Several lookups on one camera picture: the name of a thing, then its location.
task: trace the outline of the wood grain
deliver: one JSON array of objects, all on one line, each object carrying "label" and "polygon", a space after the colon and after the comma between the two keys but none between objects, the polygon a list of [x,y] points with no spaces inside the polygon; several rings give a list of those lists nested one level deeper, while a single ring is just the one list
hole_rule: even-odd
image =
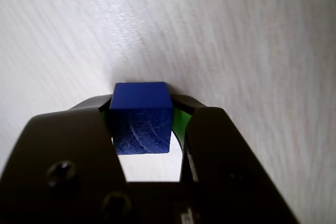
[{"label": "wood grain", "polygon": [[336,0],[0,6],[2,166],[33,115],[166,81],[227,111],[302,223],[336,222]]}]

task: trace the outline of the screw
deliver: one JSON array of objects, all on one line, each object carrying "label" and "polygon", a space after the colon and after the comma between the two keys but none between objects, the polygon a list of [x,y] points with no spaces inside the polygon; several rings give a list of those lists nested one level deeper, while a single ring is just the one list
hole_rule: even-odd
[{"label": "screw", "polygon": [[126,193],[114,191],[104,198],[102,208],[106,222],[122,223],[129,217],[132,205]]},{"label": "screw", "polygon": [[76,176],[76,166],[71,161],[53,164],[47,171],[48,186],[51,188],[67,184]]}]

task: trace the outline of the blue cube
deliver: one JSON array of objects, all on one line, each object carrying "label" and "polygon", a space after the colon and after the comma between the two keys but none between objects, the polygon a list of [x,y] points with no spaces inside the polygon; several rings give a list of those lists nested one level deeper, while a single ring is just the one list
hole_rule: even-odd
[{"label": "blue cube", "polygon": [[110,112],[118,155],[169,152],[173,104],[165,82],[117,83]]}]

